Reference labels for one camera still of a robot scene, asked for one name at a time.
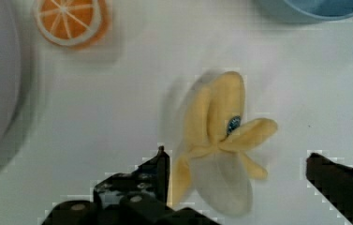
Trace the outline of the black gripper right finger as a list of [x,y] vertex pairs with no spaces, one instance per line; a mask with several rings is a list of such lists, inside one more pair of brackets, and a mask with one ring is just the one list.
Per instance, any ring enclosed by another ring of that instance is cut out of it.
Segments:
[[353,168],[312,153],[306,179],[353,225]]

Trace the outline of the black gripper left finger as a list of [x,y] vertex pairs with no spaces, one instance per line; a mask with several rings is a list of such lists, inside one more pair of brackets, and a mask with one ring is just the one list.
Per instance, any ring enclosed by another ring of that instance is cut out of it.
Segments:
[[220,225],[190,207],[167,206],[169,166],[169,155],[160,146],[135,171],[95,185],[91,201],[57,204],[41,225]]

